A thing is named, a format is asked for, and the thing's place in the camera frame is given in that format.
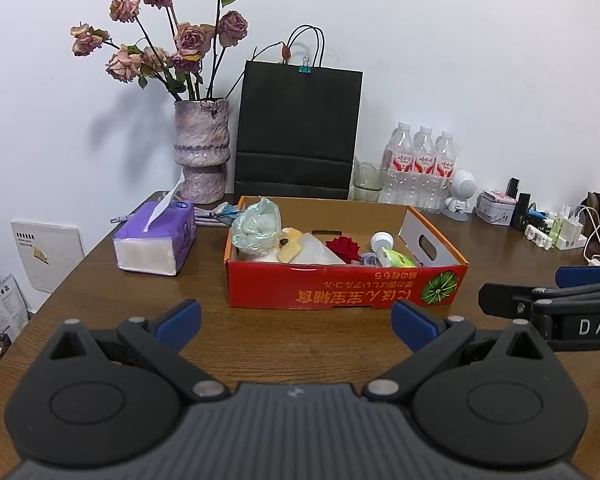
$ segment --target vase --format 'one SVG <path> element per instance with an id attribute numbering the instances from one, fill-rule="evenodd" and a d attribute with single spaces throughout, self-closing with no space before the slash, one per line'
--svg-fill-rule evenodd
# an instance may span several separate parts
<path id="1" fill-rule="evenodd" d="M 224 169 L 229 160 L 229 101 L 177 101 L 176 162 L 184 169 L 180 195 L 197 204 L 224 196 Z"/>

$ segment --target pack of water bottles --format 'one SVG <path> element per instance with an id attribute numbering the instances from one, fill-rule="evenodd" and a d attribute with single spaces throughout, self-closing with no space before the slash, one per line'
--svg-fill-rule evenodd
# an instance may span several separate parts
<path id="1" fill-rule="evenodd" d="M 456 163 L 453 135 L 442 132 L 434 144 L 431 127 L 421 126 L 413 140 L 410 131 L 410 124 L 398 123 L 384 149 L 382 164 L 389 170 L 378 202 L 440 213 Z"/>

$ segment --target purple tissue package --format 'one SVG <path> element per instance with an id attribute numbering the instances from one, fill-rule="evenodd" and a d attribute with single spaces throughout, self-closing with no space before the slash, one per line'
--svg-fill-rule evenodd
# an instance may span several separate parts
<path id="1" fill-rule="evenodd" d="M 158 202 L 147 202 L 114 235 L 118 267 L 175 276 L 196 238 L 193 202 L 177 200 L 144 228 Z"/>

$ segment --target wooden table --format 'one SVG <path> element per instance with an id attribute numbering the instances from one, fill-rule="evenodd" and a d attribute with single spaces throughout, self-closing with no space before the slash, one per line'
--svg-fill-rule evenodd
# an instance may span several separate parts
<path id="1" fill-rule="evenodd" d="M 545 252 L 513 229 L 472 217 L 431 217 L 470 262 L 451 307 L 481 328 L 506 321 L 484 316 L 477 293 L 484 282 L 554 285 L 561 265 L 581 264 L 580 251 Z M 158 316 L 183 298 L 203 307 L 203 327 L 182 355 L 229 386 L 237 381 L 350 381 L 357 387 L 408 355 L 392 333 L 387 310 L 264 311 L 229 308 L 222 250 L 227 229 L 201 227 L 177 278 L 118 270 L 107 236 L 60 285 L 0 362 L 0 478 L 18 463 L 4 427 L 4 406 L 24 371 L 56 327 L 77 317 L 90 328 L 110 328 L 128 316 Z M 447 309 L 434 310 L 444 316 Z M 600 480 L 600 352 L 563 353 L 560 359 L 587 399 L 589 425 L 574 464 Z"/>

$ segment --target black paper bag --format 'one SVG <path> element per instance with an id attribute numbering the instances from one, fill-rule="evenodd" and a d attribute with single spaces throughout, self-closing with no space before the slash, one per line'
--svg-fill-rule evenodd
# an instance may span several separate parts
<path id="1" fill-rule="evenodd" d="M 362 72 L 247 61 L 235 193 L 346 199 L 361 90 Z"/>

